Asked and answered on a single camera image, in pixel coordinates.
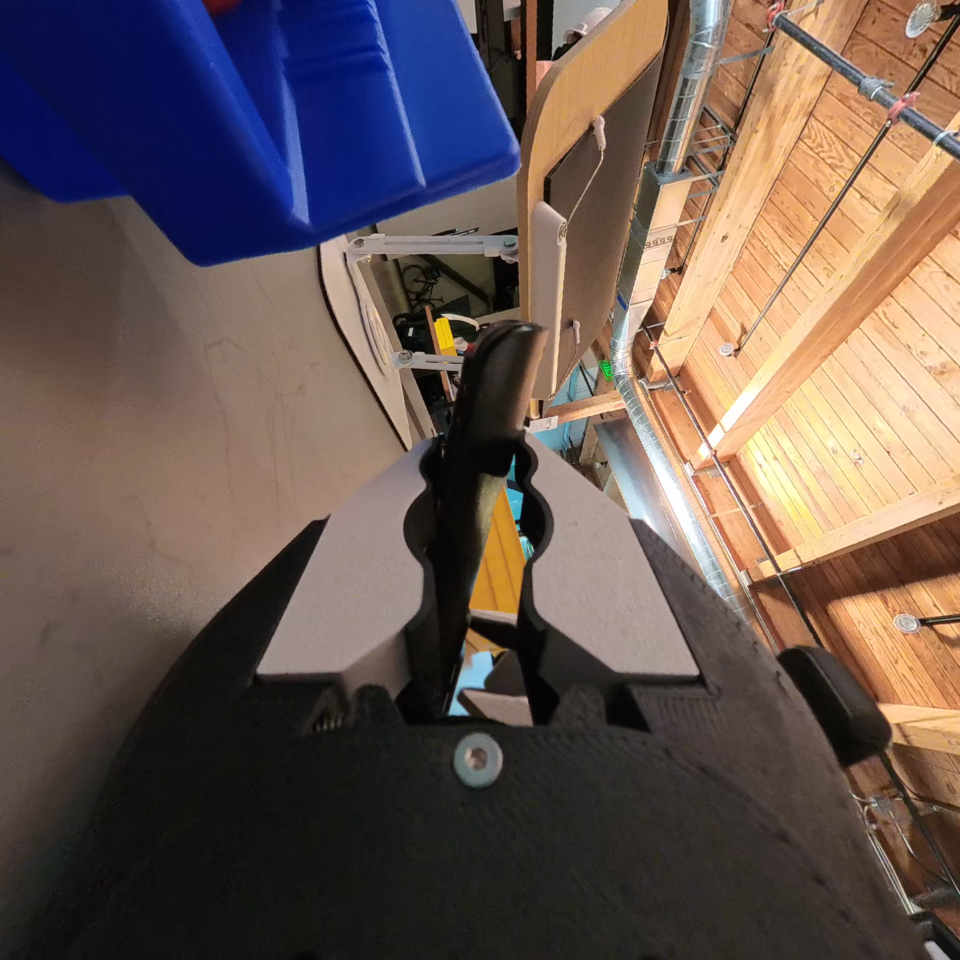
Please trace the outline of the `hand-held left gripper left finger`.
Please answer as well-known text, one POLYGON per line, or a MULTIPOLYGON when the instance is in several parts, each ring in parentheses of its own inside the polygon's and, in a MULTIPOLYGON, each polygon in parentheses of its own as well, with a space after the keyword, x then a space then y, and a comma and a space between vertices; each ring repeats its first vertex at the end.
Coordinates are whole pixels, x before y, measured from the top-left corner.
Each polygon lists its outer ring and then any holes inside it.
POLYGON ((264 682, 408 682, 405 627, 425 573, 404 534, 426 494, 423 440, 354 491, 327 518, 265 653, 264 682))

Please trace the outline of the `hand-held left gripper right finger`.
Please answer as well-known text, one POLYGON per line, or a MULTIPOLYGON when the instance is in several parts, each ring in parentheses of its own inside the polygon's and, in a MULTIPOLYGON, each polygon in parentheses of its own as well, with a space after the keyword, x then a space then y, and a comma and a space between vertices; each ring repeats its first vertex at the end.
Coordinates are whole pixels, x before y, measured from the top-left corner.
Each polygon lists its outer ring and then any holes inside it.
POLYGON ((548 685, 699 681, 629 514, 535 436, 524 443, 548 521, 527 568, 537 674, 548 685))

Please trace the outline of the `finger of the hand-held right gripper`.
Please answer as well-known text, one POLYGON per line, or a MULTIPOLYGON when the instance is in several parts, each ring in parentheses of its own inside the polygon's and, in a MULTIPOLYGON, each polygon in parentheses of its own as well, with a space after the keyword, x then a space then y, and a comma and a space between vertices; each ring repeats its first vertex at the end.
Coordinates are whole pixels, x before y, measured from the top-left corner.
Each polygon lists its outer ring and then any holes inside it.
POLYGON ((458 706, 473 718, 506 726, 532 726, 532 709, 518 654, 475 654, 467 679, 458 689, 458 706))

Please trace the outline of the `black remote control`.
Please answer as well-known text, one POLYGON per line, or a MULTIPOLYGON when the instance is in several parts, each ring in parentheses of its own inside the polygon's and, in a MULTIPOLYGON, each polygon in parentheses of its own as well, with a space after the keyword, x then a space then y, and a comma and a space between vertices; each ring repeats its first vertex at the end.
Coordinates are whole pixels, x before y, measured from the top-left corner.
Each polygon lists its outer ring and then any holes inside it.
POLYGON ((498 498, 520 448, 546 330, 498 321, 464 357, 435 471, 435 524, 426 548, 437 630, 423 699, 431 718, 450 701, 471 623, 471 601, 498 498))

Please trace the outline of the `blue plastic bin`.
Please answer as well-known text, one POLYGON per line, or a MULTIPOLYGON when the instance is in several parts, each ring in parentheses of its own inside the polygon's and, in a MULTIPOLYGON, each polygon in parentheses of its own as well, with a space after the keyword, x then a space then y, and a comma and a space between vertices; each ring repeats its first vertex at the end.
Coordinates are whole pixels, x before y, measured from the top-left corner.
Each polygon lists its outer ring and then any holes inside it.
POLYGON ((2 159, 130 197, 192 263, 288 253, 516 174, 456 2, 2 2, 2 159))

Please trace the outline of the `black ceiling pipe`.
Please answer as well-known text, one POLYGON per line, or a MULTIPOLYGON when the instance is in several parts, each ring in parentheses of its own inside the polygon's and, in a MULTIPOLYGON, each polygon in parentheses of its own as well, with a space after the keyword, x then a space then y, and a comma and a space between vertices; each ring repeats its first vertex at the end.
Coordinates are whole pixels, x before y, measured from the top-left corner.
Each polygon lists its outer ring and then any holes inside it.
POLYGON ((891 81, 870 75, 814 37, 793 19, 791 11, 783 2, 774 2, 768 7, 767 25, 771 33, 779 32, 798 44, 829 71, 837 74, 856 88, 865 101, 881 107, 886 112, 890 126, 903 124, 923 137, 931 147, 940 150, 959 162, 958 133, 930 120, 916 109, 919 91, 913 90, 895 96, 891 81))

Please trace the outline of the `silver spiral air duct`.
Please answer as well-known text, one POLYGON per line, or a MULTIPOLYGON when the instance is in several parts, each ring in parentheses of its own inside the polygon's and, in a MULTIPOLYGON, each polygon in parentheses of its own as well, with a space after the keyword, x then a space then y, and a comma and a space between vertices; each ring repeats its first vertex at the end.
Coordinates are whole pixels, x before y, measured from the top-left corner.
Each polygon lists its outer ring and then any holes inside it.
MULTIPOLYGON (((688 11, 689 31, 680 60, 678 80, 659 142, 658 154, 655 160, 651 161, 654 162, 656 171, 664 174, 687 170, 687 154, 702 114, 710 78, 726 40, 731 2, 694 1, 689 3, 688 11)), ((668 456, 649 415, 652 406, 644 399, 645 391, 642 390, 641 378, 635 372, 633 346, 649 311, 642 318, 634 317, 628 309, 618 305, 617 299, 611 307, 609 363, 613 385, 624 402, 633 431, 678 522, 679 531, 692 552, 695 567, 700 570, 714 593, 724 600, 743 622, 750 624, 753 619, 751 603, 738 578, 731 576, 723 564, 717 550, 720 546, 718 537, 708 534, 709 518, 696 487, 691 483, 687 472, 678 468, 668 456)))

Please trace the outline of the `white panel bracket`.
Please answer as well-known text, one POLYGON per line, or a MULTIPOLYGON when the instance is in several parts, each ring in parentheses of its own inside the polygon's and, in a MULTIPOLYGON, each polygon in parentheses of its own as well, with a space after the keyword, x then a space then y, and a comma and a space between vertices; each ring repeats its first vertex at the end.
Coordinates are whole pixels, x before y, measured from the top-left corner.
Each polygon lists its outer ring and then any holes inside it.
POLYGON ((528 267, 531 280, 530 323, 545 333, 543 353, 534 380, 533 399, 546 402, 558 387, 563 295, 569 222, 549 203, 533 209, 528 267))

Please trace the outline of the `silver rectangular air duct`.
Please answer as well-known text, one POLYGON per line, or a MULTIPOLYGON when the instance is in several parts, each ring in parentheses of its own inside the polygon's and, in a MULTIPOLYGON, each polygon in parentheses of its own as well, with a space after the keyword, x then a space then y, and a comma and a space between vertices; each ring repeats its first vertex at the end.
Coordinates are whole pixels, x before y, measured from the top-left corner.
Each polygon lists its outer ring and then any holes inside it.
POLYGON ((616 302, 633 317, 644 317, 653 305, 691 185, 687 170, 659 173, 654 162, 643 169, 616 283, 616 302))

